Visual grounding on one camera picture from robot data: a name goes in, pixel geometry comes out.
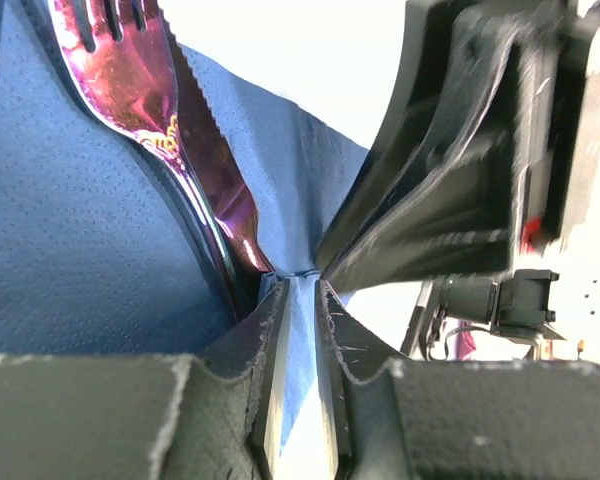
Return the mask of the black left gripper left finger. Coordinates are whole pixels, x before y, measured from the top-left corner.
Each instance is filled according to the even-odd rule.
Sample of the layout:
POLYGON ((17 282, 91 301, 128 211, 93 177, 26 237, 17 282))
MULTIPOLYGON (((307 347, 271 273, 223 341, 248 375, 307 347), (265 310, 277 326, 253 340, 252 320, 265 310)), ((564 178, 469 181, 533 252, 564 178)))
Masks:
POLYGON ((290 284, 197 355, 0 354, 0 479, 270 479, 290 284))

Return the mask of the purple iridescent fork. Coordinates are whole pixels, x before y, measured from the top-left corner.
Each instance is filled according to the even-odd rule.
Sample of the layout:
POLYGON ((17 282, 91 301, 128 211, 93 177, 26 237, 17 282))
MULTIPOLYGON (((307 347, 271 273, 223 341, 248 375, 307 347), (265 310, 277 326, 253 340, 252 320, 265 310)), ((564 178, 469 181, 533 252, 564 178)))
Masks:
POLYGON ((249 307, 229 248, 185 150, 176 70, 155 1, 51 1, 63 60, 88 109, 147 150, 197 217, 234 315, 249 307))

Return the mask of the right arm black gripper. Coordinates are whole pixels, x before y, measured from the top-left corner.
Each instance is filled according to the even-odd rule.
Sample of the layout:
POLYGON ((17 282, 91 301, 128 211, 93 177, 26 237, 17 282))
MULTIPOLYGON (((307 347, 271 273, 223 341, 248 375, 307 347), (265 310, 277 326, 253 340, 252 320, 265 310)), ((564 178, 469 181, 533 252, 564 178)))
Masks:
MULTIPOLYGON (((600 161, 600 1, 569 1, 559 30, 549 147, 523 250, 565 250, 600 161)), ((340 292, 508 271, 525 183, 524 7, 410 1, 377 137, 315 254, 340 292)))

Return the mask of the dark blue paper napkin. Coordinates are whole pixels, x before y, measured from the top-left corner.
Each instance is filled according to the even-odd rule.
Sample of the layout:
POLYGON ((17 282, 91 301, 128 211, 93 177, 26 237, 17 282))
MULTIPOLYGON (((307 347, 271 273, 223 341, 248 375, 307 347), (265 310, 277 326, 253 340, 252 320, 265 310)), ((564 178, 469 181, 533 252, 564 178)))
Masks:
MULTIPOLYGON (((146 153, 69 91, 41 1, 0 22, 0 353, 183 353, 230 309, 146 153)), ((365 149, 294 103, 187 49, 259 210, 259 242, 289 278, 282 441, 315 386, 312 256, 365 149)))

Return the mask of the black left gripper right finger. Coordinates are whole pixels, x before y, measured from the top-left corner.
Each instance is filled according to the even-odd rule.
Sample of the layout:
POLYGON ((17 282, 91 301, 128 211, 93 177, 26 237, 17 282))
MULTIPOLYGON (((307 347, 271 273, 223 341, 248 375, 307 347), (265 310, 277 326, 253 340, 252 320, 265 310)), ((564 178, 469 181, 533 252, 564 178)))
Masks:
POLYGON ((335 479, 600 479, 600 365, 405 357, 315 285, 335 479))

